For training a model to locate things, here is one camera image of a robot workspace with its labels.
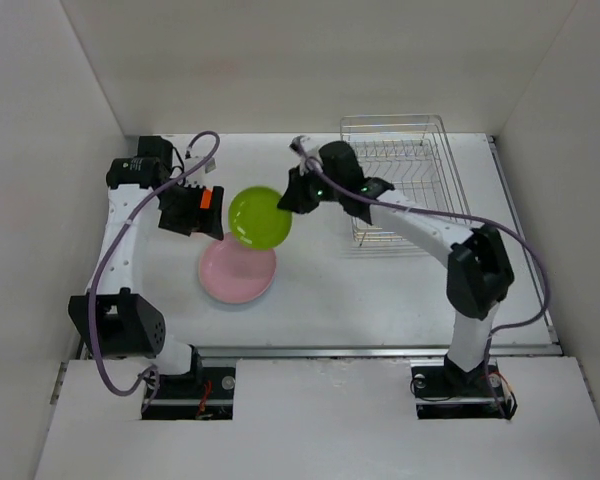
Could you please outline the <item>green plate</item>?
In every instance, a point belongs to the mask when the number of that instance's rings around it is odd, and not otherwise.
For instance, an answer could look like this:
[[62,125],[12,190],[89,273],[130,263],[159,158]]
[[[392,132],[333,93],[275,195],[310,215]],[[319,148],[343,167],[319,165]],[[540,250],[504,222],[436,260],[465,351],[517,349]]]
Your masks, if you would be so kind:
[[229,229],[243,246],[269,250],[281,245],[292,227],[292,214],[278,208],[282,195],[267,186],[248,187],[233,198],[228,209]]

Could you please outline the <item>pink plate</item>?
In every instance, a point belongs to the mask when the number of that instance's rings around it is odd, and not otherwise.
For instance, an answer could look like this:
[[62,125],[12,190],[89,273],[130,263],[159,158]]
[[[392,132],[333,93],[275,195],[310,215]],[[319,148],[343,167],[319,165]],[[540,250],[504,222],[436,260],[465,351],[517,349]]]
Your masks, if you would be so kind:
[[244,246],[232,234],[214,240],[201,254],[198,279],[204,291],[225,304],[256,300],[274,281],[277,256],[273,249]]

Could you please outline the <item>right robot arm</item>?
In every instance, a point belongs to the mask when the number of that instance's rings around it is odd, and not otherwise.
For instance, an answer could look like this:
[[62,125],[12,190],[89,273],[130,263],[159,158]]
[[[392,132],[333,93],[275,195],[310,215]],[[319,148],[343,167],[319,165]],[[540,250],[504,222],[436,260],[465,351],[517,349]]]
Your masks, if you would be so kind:
[[392,183],[366,176],[345,141],[318,145],[301,135],[290,148],[299,163],[288,172],[279,209],[304,215],[337,203],[350,217],[404,238],[445,267],[455,319],[443,381],[450,391],[467,393],[479,382],[495,313],[514,280],[499,231],[486,222],[467,226],[460,214],[424,212]]

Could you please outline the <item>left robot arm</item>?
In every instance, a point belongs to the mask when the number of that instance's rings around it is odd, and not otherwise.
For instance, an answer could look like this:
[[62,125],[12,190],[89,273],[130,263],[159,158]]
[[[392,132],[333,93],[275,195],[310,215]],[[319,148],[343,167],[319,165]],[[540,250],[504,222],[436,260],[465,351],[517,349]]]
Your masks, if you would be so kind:
[[163,314],[143,292],[152,233],[200,233],[221,240],[224,189],[206,187],[212,153],[199,160],[179,154],[160,136],[142,136],[135,156],[116,158],[106,174],[108,217],[96,269],[82,295],[68,303],[69,316],[89,353],[105,361],[145,358],[181,396],[197,394],[204,373],[193,346],[167,331]]

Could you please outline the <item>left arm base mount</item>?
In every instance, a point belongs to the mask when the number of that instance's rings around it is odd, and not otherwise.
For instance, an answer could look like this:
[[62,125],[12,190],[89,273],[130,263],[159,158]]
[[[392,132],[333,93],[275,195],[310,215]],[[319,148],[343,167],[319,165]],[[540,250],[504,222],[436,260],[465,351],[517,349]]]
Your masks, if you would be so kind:
[[217,421],[233,418],[236,368],[203,367],[199,375],[160,377],[156,396],[151,388],[144,394],[142,420]]

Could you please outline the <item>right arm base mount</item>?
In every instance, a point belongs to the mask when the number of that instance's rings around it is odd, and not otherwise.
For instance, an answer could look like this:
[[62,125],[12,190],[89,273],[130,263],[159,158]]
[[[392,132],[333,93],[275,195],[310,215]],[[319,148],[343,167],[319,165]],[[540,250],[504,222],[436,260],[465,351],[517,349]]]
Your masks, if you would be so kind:
[[410,391],[419,420],[511,420],[518,402],[495,364],[467,373],[444,365],[411,367]]

